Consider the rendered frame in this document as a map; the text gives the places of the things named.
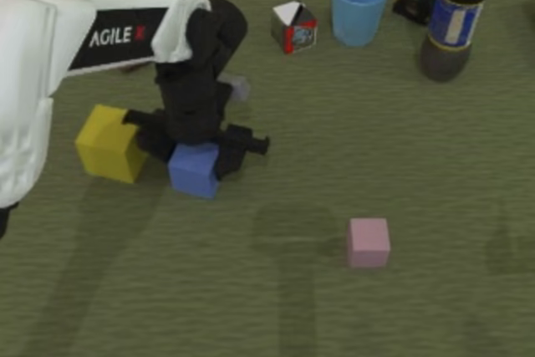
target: blue label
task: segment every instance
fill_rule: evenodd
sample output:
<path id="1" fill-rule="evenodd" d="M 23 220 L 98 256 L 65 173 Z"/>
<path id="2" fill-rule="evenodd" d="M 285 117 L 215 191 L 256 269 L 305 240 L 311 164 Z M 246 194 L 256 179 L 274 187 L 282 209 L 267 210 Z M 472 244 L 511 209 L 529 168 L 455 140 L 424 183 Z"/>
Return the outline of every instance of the blue label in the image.
<path id="1" fill-rule="evenodd" d="M 460 5 L 436 0 L 429 23 L 430 36 L 447 48 L 468 46 L 482 8 L 482 4 Z"/>

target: blue cube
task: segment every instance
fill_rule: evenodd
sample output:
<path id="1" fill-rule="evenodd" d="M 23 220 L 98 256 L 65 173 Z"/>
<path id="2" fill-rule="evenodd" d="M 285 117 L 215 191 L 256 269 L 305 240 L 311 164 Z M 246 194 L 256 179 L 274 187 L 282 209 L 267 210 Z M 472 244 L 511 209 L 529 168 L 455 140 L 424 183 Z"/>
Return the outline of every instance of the blue cube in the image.
<path id="1" fill-rule="evenodd" d="M 214 198 L 219 187 L 214 172 L 218 155 L 215 144 L 177 145 L 167 165 L 172 187 L 191 196 Z"/>

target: cup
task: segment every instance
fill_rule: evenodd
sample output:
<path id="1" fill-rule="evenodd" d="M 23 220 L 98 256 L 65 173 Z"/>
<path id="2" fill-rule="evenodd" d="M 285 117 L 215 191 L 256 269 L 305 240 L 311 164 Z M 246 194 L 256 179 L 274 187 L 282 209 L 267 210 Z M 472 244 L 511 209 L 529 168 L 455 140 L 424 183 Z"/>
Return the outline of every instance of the cup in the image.
<path id="1" fill-rule="evenodd" d="M 331 0 L 333 32 L 347 46 L 370 43 L 380 25 L 386 0 Z"/>

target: pink cube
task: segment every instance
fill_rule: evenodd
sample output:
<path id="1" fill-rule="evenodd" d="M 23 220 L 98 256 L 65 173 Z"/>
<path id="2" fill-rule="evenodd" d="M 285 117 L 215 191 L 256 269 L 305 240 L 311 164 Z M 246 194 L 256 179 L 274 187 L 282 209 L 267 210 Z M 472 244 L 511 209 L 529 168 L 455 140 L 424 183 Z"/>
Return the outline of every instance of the pink cube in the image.
<path id="1" fill-rule="evenodd" d="M 380 268 L 388 262 L 390 236 L 382 218 L 355 218 L 349 223 L 348 260 L 352 268 Z"/>

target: black label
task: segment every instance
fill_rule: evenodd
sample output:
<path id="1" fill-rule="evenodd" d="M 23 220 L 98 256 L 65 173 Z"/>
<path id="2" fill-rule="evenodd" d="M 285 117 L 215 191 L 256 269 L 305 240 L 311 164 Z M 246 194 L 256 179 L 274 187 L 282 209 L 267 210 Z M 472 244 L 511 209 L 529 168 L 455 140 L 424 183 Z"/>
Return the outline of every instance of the black label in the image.
<path id="1" fill-rule="evenodd" d="M 151 42 L 167 8 L 101 10 L 69 70 L 154 56 Z"/>

